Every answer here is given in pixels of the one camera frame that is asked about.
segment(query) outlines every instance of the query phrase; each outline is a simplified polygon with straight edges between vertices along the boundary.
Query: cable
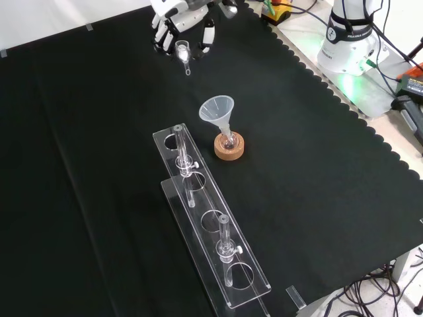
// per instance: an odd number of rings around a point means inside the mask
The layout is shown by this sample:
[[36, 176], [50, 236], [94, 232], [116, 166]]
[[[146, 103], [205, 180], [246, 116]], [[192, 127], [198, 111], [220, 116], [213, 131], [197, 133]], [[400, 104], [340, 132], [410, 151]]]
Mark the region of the cable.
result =
[[[315, 2], [313, 2], [313, 4], [306, 9], [306, 11], [310, 11], [316, 5], [316, 3], [317, 3], [317, 0], [315, 0]], [[291, 12], [292, 15], [302, 15], [303, 13], [305, 13], [305, 11], [302, 11], [302, 12]]]
[[374, 12], [374, 13], [376, 13], [377, 11], [380, 11], [382, 8], [383, 8], [383, 0], [382, 0], [382, 2], [381, 2], [381, 7], [380, 7], [380, 8], [378, 8], [378, 10], [375, 10], [375, 12]]
[[388, 11], [386, 12], [385, 23], [383, 23], [382, 32], [385, 33], [386, 22], [388, 22], [389, 11], [391, 11], [391, 0], [388, 0]]
[[388, 82], [386, 80], [386, 78], [389, 78], [389, 79], [392, 79], [392, 78], [390, 78], [390, 77], [386, 76], [384, 73], [382, 73], [382, 71], [379, 68], [379, 54], [381, 53], [382, 41], [381, 41], [381, 37], [379, 35], [377, 35], [377, 38], [379, 39], [379, 50], [377, 51], [377, 56], [376, 56], [376, 68], [380, 72], [383, 81], [385, 81], [385, 84], [387, 85], [387, 87], [391, 91], [392, 95], [395, 97], [395, 91], [391, 88], [391, 86], [388, 84]]
[[[389, 271], [389, 268], [388, 268], [388, 270], [387, 270], [387, 273], [388, 273], [388, 278], [389, 278], [389, 285], [390, 285], [390, 286], [392, 286], [393, 281], [392, 281], [392, 278], [391, 278], [391, 272]], [[397, 317], [399, 317], [399, 314], [398, 314], [398, 303], [397, 303], [397, 297], [395, 296], [395, 293], [394, 293], [394, 288], [393, 288], [393, 287], [392, 287], [392, 294], [393, 294], [394, 304], [395, 304], [393, 317], [395, 317], [395, 313], [397, 313]]]
[[322, 22], [324, 25], [326, 25], [326, 27], [328, 26], [328, 24], [324, 21], [324, 20], [322, 20], [321, 18], [319, 18], [317, 15], [315, 15], [314, 13], [311, 13], [308, 9], [303, 9], [303, 8], [300, 8], [300, 7], [296, 7], [295, 5], [286, 5], [285, 3], [272, 3], [272, 5], [275, 5], [275, 6], [277, 6], [277, 5], [283, 5], [283, 6], [285, 6], [285, 7], [291, 7], [291, 8], [294, 8], [294, 9], [297, 9], [297, 10], [300, 10], [300, 11], [303, 11], [304, 13], [308, 13], [309, 15], [311, 15], [312, 17], [315, 17], [317, 20], [319, 20], [320, 22]]
[[[367, 8], [365, 6], [366, 0], [363, 0], [363, 8], [364, 8], [364, 16], [366, 19], [368, 19], [369, 21], [371, 21], [369, 13], [367, 12]], [[377, 27], [376, 24], [374, 24], [373, 22], [371, 22], [371, 27], [375, 30], [375, 32], [380, 35], [380, 37], [382, 37], [382, 39], [384, 39], [390, 46], [392, 46], [392, 48], [394, 50], [396, 50], [401, 57], [406, 60], [407, 62], [412, 62], [413, 64], [415, 64], [415, 66], [417, 66], [417, 68], [419, 68], [421, 71], [423, 71], [423, 67], [421, 67], [419, 64], [417, 64], [412, 58], [409, 58], [407, 55], [405, 55], [402, 51], [400, 51], [400, 49], [398, 49], [385, 35], [384, 33], [382, 33], [382, 31], [380, 31], [380, 29]]]
[[345, 0], [342, 0], [342, 10], [344, 11], [344, 18], [346, 22], [348, 23], [348, 26], [350, 27], [350, 32], [354, 34], [354, 30], [352, 28], [351, 22], [346, 18], [346, 11], [345, 11]]
[[399, 297], [399, 300], [398, 300], [398, 303], [397, 303], [397, 304], [399, 304], [399, 302], [400, 302], [400, 300], [402, 299], [402, 297], [403, 297], [403, 295], [404, 295], [405, 291], [407, 290], [408, 286], [410, 286], [411, 282], [413, 282], [413, 281], [414, 281], [414, 279], [417, 277], [417, 275], [418, 275], [421, 271], [423, 271], [423, 269], [419, 269], [419, 270], [417, 271], [417, 273], [416, 273], [416, 274], [414, 274], [414, 276], [412, 277], [412, 279], [408, 282], [408, 284], [406, 285], [406, 287], [404, 287], [404, 289], [403, 289], [403, 293], [402, 293], [402, 294], [401, 294], [401, 296]]
[[[328, 317], [330, 314], [330, 310], [332, 309], [332, 304], [336, 299], [339, 299], [342, 295], [345, 295], [350, 302], [352, 302], [355, 305], [358, 305], [358, 309], [360, 311], [355, 310], [348, 310], [346, 312], [343, 312], [342, 314], [338, 315], [338, 317], [347, 317], [347, 316], [357, 316], [357, 317], [375, 317], [370, 309], [368, 308], [369, 305], [374, 304], [378, 300], [380, 300], [383, 296], [387, 295], [394, 298], [395, 303], [395, 309], [394, 309], [394, 317], [399, 317], [398, 315], [398, 303], [397, 297], [401, 295], [401, 290], [396, 282], [392, 280], [392, 271], [394, 266], [390, 264], [385, 264], [383, 267], [381, 267], [381, 271], [377, 273], [368, 273], [367, 275], [363, 276], [360, 280], [355, 281], [351, 283], [349, 286], [344, 287], [344, 290], [334, 297], [327, 306], [327, 309], [325, 311], [325, 314], [323, 317]], [[378, 279], [386, 279], [388, 280], [389, 284], [386, 289], [380, 285], [378, 282]], [[382, 292], [380, 296], [378, 296], [376, 299], [371, 300], [369, 302], [364, 302], [361, 294], [361, 287], [362, 283], [364, 281], [371, 281], [375, 283], [375, 286]]]

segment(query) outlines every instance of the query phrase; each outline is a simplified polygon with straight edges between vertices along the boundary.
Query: robotic hand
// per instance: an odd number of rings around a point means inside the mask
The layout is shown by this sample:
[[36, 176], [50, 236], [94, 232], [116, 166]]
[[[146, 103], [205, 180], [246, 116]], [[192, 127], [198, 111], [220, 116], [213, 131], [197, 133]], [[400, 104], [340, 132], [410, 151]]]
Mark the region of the robotic hand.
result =
[[209, 17], [209, 9], [218, 4], [227, 18], [237, 13], [234, 0], [151, 0], [156, 15], [151, 23], [155, 31], [153, 44], [157, 51], [170, 55], [178, 35], [204, 20], [202, 41], [194, 58], [208, 53], [214, 41], [214, 21]]

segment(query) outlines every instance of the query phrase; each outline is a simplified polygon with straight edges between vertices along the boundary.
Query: acrylic test tube rack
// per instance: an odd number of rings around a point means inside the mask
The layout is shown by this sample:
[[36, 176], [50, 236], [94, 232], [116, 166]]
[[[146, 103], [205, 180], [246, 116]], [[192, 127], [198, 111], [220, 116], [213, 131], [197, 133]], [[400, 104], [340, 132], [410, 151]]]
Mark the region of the acrylic test tube rack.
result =
[[270, 316], [270, 284], [184, 124], [153, 134], [171, 178], [161, 183], [215, 313]]

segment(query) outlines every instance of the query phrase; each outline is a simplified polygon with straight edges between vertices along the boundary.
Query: black table surface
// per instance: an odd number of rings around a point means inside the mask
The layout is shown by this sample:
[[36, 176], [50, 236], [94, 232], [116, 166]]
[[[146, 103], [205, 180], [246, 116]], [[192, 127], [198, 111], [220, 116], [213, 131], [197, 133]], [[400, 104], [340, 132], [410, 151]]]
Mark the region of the black table surface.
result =
[[[152, 134], [185, 123], [266, 274], [272, 316], [423, 243], [415, 172], [244, 3], [213, 12], [191, 76], [155, 53], [145, 8], [0, 60], [2, 316], [211, 316]], [[182, 34], [193, 45], [200, 28]], [[235, 100], [244, 155], [213, 153], [208, 98]]]

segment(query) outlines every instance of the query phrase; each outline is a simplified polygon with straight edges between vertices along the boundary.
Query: glass test tube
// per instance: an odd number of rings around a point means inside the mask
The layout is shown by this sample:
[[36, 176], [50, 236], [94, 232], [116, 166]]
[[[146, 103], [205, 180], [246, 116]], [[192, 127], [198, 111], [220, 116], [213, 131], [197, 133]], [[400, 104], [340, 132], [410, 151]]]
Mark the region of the glass test tube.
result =
[[229, 216], [219, 216], [220, 248], [223, 252], [231, 249], [231, 233], [229, 232]]
[[173, 127], [174, 136], [176, 139], [176, 147], [178, 149], [178, 164], [180, 167], [180, 174], [184, 177], [184, 187], [186, 200], [188, 200], [188, 206], [194, 208], [196, 206], [194, 201], [194, 194], [192, 193], [192, 179], [191, 166], [188, 155], [186, 154], [186, 145], [184, 135], [182, 133], [182, 126], [176, 125]]

